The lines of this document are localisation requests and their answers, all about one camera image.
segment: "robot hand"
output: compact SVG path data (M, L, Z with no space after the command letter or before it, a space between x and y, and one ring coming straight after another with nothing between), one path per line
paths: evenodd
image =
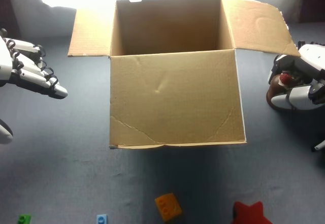
M55 99L68 96L53 69L43 60L45 51L42 46L6 36L6 30L0 29L0 87L11 83ZM0 144L10 142L12 136L10 128L0 120Z
M267 102L276 110L312 110L325 103L325 47L299 41L301 57L276 56Z

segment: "gray tablecloth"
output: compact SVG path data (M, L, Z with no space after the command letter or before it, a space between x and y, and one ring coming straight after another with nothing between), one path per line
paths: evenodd
M325 25L290 26L325 43ZM70 38L39 39L69 91L54 100L0 89L0 118L14 142L0 145L0 223L29 213L34 224L163 223L154 199L173 192L186 223L231 223L234 201L262 201L272 223L323 223L325 161L311 153L324 109L278 113L266 103L274 55L237 50L245 145L110 150L109 60L67 58Z

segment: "cardboard box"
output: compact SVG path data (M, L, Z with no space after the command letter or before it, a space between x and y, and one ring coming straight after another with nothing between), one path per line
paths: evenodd
M110 144L149 148L246 142L235 49L299 56L281 13L252 0L78 10L69 56L110 57Z

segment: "cardboard flap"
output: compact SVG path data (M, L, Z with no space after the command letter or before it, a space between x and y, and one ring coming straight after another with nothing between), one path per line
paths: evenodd
M300 56L282 14L253 0L222 0L235 49Z
M111 145L246 141L234 50L112 56L110 101Z
M115 3L78 9L68 56L110 56Z

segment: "gray table surface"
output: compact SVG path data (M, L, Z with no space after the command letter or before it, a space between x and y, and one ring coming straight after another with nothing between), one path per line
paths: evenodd
M290 26L325 43L325 24ZM323 223L325 160L311 153L323 108L277 113L266 103L274 55L237 50L248 143L110 150L110 64L67 58L70 38L38 39L69 96L54 100L13 85L0 89L0 118L14 142L0 145L0 223L30 213L34 224L163 223L154 199L173 192L186 223L231 223L235 201L262 201L272 223Z

